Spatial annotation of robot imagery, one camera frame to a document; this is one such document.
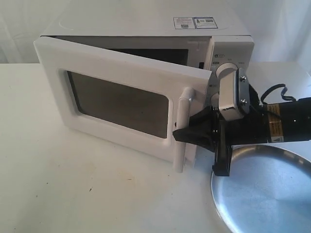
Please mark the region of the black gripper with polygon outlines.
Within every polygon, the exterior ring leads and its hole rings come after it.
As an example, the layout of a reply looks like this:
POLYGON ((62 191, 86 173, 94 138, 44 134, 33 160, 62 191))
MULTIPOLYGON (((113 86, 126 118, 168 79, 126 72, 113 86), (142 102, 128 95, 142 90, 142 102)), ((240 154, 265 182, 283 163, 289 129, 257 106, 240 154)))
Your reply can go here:
POLYGON ((243 118, 225 121, 219 112, 208 106, 191 116, 188 126, 173 131, 178 142, 200 146, 215 152, 212 170, 215 176, 229 176, 232 159, 231 145, 267 142, 267 113, 259 104, 259 96, 249 85, 250 112, 243 118))

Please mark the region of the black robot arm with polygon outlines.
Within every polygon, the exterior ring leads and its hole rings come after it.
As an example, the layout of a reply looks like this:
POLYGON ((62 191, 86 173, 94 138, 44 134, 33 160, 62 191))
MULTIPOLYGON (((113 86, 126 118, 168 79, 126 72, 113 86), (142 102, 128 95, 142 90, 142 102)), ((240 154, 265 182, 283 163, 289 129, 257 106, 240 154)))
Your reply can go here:
POLYGON ((173 132, 176 141, 203 147, 215 153, 212 170, 229 176, 233 145, 309 141, 311 99, 286 96, 285 84, 269 88, 259 97, 249 86, 250 112, 226 121, 219 111, 206 107, 190 117, 188 126, 173 132))

